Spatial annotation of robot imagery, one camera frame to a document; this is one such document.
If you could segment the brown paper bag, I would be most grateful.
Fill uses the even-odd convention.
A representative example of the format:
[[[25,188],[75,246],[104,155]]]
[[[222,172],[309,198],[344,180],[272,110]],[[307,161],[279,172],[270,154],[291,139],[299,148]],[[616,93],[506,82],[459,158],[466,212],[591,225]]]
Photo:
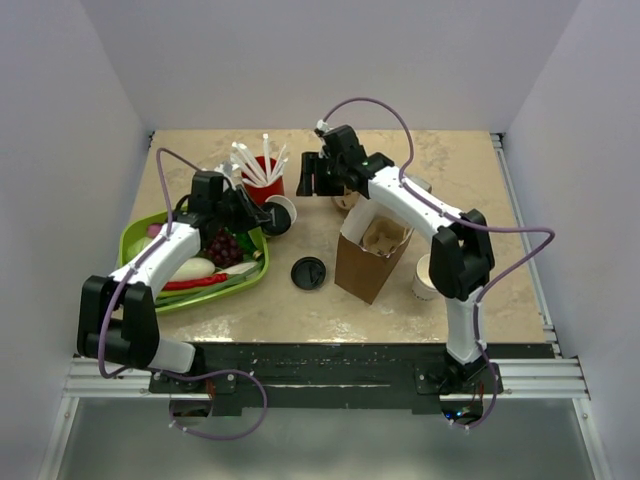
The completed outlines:
[[[361,246],[363,234],[378,216],[390,218],[409,229],[405,242],[390,257],[376,256]],[[406,251],[413,232],[414,229],[389,208],[360,195],[357,204],[347,213],[340,229],[335,284],[365,303],[373,303]]]

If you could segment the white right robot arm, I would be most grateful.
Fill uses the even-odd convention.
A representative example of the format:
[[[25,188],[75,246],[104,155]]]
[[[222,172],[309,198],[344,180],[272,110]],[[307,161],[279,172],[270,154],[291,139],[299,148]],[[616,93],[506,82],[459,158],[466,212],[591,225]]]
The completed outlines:
[[[337,196],[349,189],[359,199],[340,234],[359,242],[381,213],[420,233],[430,245],[429,278],[446,299],[448,386],[469,392],[481,380],[477,363],[486,351],[481,339],[480,291],[489,282],[495,258],[486,220],[477,210],[463,212],[428,193],[386,155],[366,153],[355,130],[317,122],[319,152],[302,155],[299,196]]]

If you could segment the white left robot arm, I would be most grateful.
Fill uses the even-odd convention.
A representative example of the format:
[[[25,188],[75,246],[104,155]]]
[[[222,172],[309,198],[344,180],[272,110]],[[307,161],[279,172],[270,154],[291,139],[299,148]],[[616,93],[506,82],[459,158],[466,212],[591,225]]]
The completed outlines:
[[[169,211],[160,233],[131,262],[83,284],[78,353],[97,359],[105,378],[127,368],[164,370],[172,372],[183,391],[200,390],[207,368],[195,360],[194,345],[162,338],[155,300],[179,267],[220,228],[245,233],[270,220],[244,188],[233,186],[223,174],[196,172],[185,212]]]

